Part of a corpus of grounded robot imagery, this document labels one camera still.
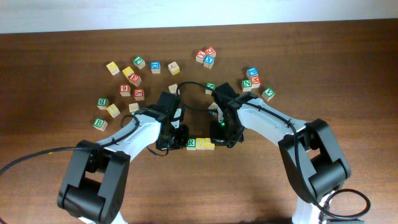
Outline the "green R block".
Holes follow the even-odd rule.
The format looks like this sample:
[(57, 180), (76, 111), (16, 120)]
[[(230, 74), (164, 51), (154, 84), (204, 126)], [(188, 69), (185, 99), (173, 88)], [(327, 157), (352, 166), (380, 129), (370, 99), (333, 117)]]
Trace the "green R block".
[(194, 151), (196, 149), (196, 139), (195, 138), (188, 139), (186, 149), (191, 150), (191, 151)]

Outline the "yellow S block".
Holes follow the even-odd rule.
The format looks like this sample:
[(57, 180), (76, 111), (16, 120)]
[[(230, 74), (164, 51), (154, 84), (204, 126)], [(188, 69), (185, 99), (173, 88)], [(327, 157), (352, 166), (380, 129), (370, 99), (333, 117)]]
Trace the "yellow S block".
[(196, 150), (205, 150), (206, 149), (206, 139), (205, 138), (196, 138), (195, 147), (196, 147)]

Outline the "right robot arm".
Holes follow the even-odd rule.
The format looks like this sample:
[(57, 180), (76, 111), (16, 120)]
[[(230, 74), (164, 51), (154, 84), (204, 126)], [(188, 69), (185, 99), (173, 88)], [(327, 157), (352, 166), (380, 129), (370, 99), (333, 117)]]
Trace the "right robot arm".
[(224, 83), (211, 94), (218, 105), (219, 121), (211, 124), (211, 141), (231, 148), (243, 141), (245, 129), (264, 136), (280, 149), (297, 206), (290, 223), (362, 223), (361, 216), (330, 212), (333, 197), (345, 192), (351, 169), (335, 135), (322, 119), (306, 122), (277, 111), (252, 93), (237, 94)]

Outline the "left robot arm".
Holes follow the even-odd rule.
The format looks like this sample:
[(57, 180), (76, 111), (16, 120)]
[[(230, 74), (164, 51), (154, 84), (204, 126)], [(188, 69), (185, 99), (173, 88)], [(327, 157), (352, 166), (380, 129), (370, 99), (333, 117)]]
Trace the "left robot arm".
[(84, 223), (124, 223), (123, 203), (130, 162), (147, 146), (165, 156), (181, 149), (189, 129), (179, 125), (184, 111), (178, 96), (162, 92), (158, 102), (131, 115), (131, 121), (96, 143), (83, 140), (72, 154), (57, 205)]

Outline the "green n block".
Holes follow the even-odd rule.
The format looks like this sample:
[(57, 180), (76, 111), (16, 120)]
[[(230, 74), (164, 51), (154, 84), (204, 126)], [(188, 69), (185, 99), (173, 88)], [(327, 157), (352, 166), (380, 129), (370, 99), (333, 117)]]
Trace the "green n block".
[(215, 89), (215, 87), (216, 87), (215, 83), (213, 83), (213, 82), (207, 82), (207, 83), (206, 83), (206, 90), (205, 90), (205, 93), (206, 93), (207, 95), (212, 94), (212, 92), (213, 92), (213, 90)]
[(246, 91), (251, 91), (252, 90), (252, 83), (250, 80), (243, 80), (241, 82), (241, 86), (242, 86), (242, 91), (246, 92)]

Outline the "green N block right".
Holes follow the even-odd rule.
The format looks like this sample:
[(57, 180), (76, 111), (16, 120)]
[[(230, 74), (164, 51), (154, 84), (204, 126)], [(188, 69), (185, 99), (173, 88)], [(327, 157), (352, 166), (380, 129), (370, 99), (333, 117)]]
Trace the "green N block right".
[(251, 91), (252, 90), (252, 83), (250, 80), (243, 80), (241, 82), (241, 86), (242, 86), (242, 91), (246, 92), (246, 91)]

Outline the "red M block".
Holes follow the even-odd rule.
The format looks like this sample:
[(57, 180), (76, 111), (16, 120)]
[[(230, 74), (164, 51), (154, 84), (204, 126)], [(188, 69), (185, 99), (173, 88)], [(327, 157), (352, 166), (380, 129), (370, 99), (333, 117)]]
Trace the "red M block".
[(259, 88), (261, 85), (261, 79), (260, 79), (259, 75), (252, 76), (250, 78), (250, 81), (251, 81), (252, 88)]

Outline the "blue P block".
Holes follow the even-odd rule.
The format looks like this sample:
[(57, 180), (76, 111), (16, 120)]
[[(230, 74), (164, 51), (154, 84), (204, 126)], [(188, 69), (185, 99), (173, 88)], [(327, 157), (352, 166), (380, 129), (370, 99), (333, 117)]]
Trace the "blue P block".
[(252, 77), (255, 77), (258, 75), (259, 75), (259, 72), (256, 67), (251, 67), (246, 70), (246, 76), (248, 77), (248, 79), (251, 79)]

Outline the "yellow 1 block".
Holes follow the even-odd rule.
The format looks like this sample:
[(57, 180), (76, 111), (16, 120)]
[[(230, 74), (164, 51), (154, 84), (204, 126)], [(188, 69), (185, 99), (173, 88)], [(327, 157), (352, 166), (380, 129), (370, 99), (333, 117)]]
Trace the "yellow 1 block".
[(118, 107), (115, 104), (111, 104), (106, 108), (107, 112), (111, 115), (112, 118), (117, 117), (121, 114)]

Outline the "red E block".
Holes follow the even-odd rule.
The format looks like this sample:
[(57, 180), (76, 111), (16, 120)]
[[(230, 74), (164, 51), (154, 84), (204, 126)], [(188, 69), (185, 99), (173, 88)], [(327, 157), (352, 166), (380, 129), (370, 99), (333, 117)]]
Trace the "red E block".
[(139, 86), (142, 82), (141, 77), (135, 73), (133, 73), (131, 76), (129, 76), (128, 80), (134, 86)]

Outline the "plain block yellow side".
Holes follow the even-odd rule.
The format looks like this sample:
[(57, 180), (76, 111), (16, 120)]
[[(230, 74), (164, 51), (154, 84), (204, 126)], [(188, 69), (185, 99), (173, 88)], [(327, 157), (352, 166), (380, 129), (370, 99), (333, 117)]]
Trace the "plain block yellow side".
[(176, 75), (180, 72), (180, 67), (176, 62), (171, 62), (170, 64), (168, 64), (168, 69), (172, 75)]

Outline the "green B block lower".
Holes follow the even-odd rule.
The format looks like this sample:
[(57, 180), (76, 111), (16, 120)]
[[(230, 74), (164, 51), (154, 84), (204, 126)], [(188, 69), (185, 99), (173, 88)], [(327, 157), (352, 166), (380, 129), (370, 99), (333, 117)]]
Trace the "green B block lower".
[(96, 118), (94, 120), (93, 127), (100, 131), (104, 131), (107, 126), (108, 126), (108, 123), (104, 119)]

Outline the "green b block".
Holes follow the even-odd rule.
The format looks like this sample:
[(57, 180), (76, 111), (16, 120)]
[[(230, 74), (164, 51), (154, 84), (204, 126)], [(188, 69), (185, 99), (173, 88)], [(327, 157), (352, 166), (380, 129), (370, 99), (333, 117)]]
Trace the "green b block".
[(98, 98), (96, 105), (100, 110), (105, 110), (109, 106), (109, 100), (107, 98)]
[(107, 126), (108, 126), (108, 123), (104, 119), (96, 118), (94, 120), (93, 127), (100, 131), (104, 131)]

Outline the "yellow block behind E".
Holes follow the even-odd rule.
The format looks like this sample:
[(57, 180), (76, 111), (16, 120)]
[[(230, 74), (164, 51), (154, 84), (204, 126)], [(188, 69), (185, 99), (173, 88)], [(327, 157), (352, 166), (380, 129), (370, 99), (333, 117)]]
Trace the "yellow block behind E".
[(129, 78), (132, 74), (134, 74), (134, 70), (133, 70), (130, 66), (124, 68), (124, 69), (122, 70), (122, 72), (123, 72), (123, 74), (124, 74), (124, 76), (125, 76), (126, 78)]

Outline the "red Y block top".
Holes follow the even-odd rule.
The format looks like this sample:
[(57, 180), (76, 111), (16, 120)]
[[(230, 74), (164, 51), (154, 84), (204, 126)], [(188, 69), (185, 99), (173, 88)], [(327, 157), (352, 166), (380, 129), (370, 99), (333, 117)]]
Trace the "red Y block top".
[(195, 56), (195, 60), (199, 63), (203, 63), (204, 59), (206, 57), (206, 52), (199, 50)]

